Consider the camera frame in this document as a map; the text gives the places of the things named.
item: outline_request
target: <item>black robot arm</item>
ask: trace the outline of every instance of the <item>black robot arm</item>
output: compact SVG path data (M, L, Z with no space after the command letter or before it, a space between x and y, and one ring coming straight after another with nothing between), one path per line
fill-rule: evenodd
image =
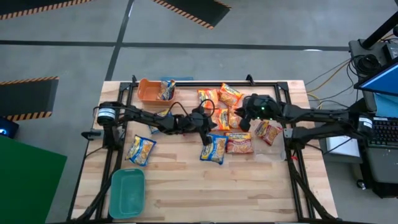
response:
M117 110L125 110L122 117L117 118ZM135 121L156 127L165 134L186 134L199 133L203 145L208 145L211 138L208 133L216 124L211 121L211 116L205 113L205 109L200 105L186 116L175 114L173 116L159 116L135 106L126 106L119 102L104 102L98 107L97 122L104 127L104 145L113 145L117 139L117 126L125 121Z
M372 133L372 120L364 114L351 113L349 110L303 109L296 105L277 103L269 95L252 94L245 97L243 106L236 110L236 114L242 117L239 125L244 131L249 130L252 119L276 120L285 124L299 121L325 123L311 129L284 129L285 143L290 149L303 149L312 139L342 135L360 139Z

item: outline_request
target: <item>green tray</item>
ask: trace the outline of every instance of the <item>green tray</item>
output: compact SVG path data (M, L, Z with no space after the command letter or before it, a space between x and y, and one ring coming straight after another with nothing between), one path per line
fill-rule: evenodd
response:
M137 217L144 210L145 177L140 169L123 169L112 176L109 214L114 219Z

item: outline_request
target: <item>concrete floor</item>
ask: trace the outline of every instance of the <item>concrete floor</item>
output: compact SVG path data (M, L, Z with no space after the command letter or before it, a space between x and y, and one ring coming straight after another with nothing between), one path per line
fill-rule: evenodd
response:
M0 40L115 42L127 2L96 0L0 21ZM223 2L233 10L214 30L206 30L150 0L135 0L123 41L346 47L349 40L367 37L397 10L393 0ZM80 133L92 124L91 109L100 97L113 48L0 45L0 52L0 82L60 77L53 116L20 122L17 138L68 156L47 217L47 222L64 221L86 147ZM241 80L250 73L261 80L309 81L347 58L348 52L334 51L122 48L112 80L130 80L132 74L151 80L162 76ZM349 85L341 72L315 94L323 98ZM333 100L350 105L355 92L347 91ZM44 133L40 127L52 131ZM397 223L398 200L379 199L371 191L357 189L346 164L326 163L326 168L340 218Z

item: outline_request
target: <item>orange bowl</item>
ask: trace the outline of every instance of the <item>orange bowl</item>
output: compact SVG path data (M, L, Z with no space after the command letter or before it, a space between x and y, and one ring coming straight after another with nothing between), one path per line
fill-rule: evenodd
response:
M171 105L175 98L175 90L173 90L172 98L170 100L157 100L156 96L160 92L160 81L149 81L143 78L138 84L138 98L148 105Z

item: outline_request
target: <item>snack bag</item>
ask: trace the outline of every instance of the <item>snack bag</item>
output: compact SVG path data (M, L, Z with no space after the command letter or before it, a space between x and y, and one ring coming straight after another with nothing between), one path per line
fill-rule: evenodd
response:
M239 123L242 118L235 114L235 106L232 106L228 110L228 124L231 128L239 128Z
M156 96L156 100L171 100L173 98L175 88L175 81L165 81L160 82L160 91Z
M220 90L220 101L227 106L235 106L243 96L243 93L231 88L229 85L223 83Z
M207 146L203 146L200 160L213 161L222 165L224 162L224 152L228 137L215 134L209 134L209 136L211 137L211 143Z
M127 152L126 160L130 160L140 166L146 166L148 164L148 157L156 142L147 138L134 136L134 142L131 148Z
M217 124L217 127L213 128L214 131L229 131L228 109L215 109L211 120Z
M211 90L198 90L198 96L200 102L203 100L212 100L214 103L215 108L218 106L218 94L216 89L211 89ZM210 101L206 101L202 104L204 109L213 109L213 105L211 104Z
M228 137L226 153L253 153L251 133L225 133Z
M269 124L269 121L262 121L255 130L256 135L270 146L274 143L276 136L281 132L282 128Z
M162 110L162 111L157 112L156 115L159 115L159 116L173 116L172 112L171 111L168 112L168 111L169 111L169 109ZM151 134L156 134L156 133L160 132L159 129L157 129L157 128L151 126L151 125L148 125L148 127L149 127L149 131L150 131Z

